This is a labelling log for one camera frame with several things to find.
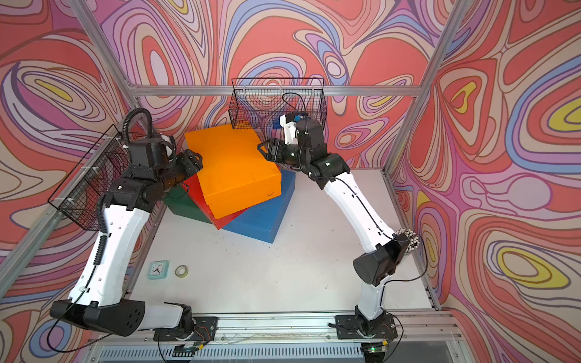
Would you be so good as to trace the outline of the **red shoebox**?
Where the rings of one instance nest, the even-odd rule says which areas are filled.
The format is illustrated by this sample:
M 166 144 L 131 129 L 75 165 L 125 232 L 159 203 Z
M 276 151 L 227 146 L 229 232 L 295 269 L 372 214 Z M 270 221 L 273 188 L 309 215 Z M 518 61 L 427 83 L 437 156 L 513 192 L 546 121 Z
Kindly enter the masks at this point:
M 185 180 L 182 183 L 182 187 L 186 190 L 187 195 L 198 205 L 198 207 L 203 211 L 204 215 L 210 220 L 209 224 L 213 225 L 217 230 L 226 227 L 229 223 L 247 211 L 247 209 L 244 209 L 228 216 L 216 218 L 204 199 L 201 185 L 196 175 Z

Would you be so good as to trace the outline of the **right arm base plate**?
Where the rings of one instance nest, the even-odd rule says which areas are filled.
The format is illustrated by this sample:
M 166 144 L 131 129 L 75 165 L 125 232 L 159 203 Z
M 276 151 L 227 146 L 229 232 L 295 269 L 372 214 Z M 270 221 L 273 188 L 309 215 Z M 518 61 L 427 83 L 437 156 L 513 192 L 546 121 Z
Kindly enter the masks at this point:
M 379 339 L 390 342 L 399 336 L 394 317 L 387 312 L 383 312 L 372 320 L 366 319 L 359 313 L 338 315 L 328 326 L 336 330 L 339 340 Z

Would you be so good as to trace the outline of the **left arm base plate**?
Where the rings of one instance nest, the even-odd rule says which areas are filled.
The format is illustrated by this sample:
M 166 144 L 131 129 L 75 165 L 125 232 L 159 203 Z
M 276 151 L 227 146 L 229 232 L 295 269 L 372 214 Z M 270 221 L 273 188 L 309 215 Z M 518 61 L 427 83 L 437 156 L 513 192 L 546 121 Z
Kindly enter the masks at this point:
M 156 329 L 154 341 L 208 343 L 216 337 L 218 321 L 216 316 L 186 317 L 176 328 Z

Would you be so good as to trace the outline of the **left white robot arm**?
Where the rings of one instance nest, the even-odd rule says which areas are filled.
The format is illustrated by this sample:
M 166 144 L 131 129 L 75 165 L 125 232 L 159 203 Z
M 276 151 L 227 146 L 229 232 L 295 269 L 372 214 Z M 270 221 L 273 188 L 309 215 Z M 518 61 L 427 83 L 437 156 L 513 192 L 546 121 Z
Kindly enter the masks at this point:
M 177 152 L 174 139 L 155 135 L 128 144 L 130 164 L 98 199 L 98 236 L 89 261 L 68 298 L 53 302 L 57 322 L 88 331 L 128 337 L 162 330 L 178 340 L 192 336 L 190 306 L 161 305 L 125 297 L 126 270 L 139 235 L 166 193 L 203 169 L 203 158 Z

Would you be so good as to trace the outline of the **orange shoebox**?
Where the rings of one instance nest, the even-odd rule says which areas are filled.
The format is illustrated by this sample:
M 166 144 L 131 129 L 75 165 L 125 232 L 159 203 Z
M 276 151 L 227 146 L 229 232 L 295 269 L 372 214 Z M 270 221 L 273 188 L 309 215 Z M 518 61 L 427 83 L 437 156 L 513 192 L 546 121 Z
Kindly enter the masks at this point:
M 198 180 L 215 218 L 281 196 L 281 171 L 258 151 L 254 130 L 216 126 L 187 132 L 185 140 L 203 158 Z

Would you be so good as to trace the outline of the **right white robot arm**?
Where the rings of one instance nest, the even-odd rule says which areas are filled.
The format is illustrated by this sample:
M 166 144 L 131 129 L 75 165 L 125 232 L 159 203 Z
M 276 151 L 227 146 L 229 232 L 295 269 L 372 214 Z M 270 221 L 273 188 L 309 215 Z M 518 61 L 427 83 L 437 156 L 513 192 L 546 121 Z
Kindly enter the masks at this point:
M 343 157 L 328 151 L 319 121 L 305 112 L 291 112 L 280 117 L 277 129 L 282 139 L 269 139 L 258 151 L 269 162 L 308 176 L 346 216 L 363 248 L 363 255 L 353 261 L 363 283 L 355 314 L 362 325 L 378 323 L 387 314 L 384 289 L 404 257 L 419 247 L 420 237 L 408 229 L 395 230 L 381 219 Z

